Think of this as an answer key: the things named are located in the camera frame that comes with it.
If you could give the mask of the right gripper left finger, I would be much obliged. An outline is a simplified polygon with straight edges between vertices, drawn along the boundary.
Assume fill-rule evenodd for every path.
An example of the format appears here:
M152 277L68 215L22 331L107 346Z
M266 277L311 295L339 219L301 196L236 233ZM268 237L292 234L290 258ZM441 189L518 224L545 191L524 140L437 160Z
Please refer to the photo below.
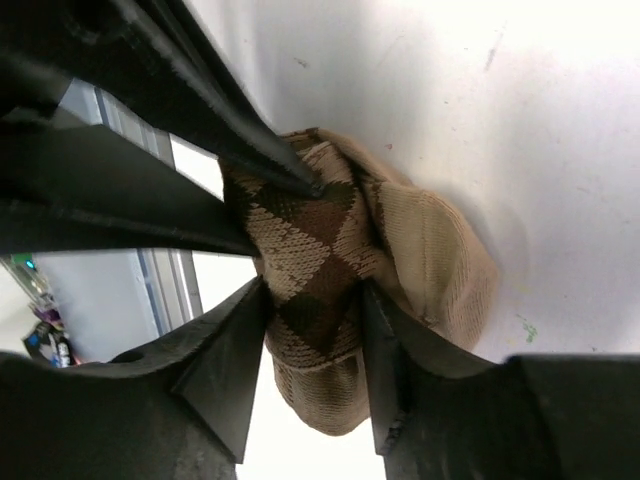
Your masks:
M107 363L1 356L5 479L232 479L244 459L270 302L253 279Z

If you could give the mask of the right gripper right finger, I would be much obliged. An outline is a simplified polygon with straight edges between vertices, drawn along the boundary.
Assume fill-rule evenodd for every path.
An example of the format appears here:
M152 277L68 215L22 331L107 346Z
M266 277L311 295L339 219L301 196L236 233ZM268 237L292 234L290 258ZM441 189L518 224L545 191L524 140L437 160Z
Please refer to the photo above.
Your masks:
M635 479L635 355L477 357L362 289L376 452L390 479Z

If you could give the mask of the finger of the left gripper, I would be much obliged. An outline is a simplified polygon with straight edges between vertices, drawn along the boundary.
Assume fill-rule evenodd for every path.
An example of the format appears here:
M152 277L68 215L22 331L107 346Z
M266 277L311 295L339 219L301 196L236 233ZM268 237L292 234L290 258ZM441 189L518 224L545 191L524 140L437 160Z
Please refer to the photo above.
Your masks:
M204 59L172 1L4 1L1 51L91 83L151 126L285 190L323 186L256 114L211 47Z
M1 251L258 251L224 203L103 125L1 137Z

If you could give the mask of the brown argyle sock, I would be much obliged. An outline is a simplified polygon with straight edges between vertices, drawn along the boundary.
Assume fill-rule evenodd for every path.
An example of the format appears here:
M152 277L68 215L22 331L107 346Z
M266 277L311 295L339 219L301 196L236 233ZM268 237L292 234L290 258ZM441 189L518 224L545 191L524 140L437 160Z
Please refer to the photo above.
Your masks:
M354 140L326 129L285 141L325 184L305 199L223 166L223 196L258 249L274 304L266 345L284 401L343 436L368 418L359 294L376 282L417 324L470 350L499 269L463 214Z

